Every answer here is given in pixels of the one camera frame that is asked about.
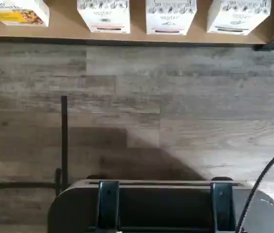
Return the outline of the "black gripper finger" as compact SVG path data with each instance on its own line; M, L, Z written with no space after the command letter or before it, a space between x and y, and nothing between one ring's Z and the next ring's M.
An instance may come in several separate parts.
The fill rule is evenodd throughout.
M233 188L229 183L211 183L213 226L215 231L235 231Z
M101 181L98 189L97 230L117 231L118 212L119 182Z

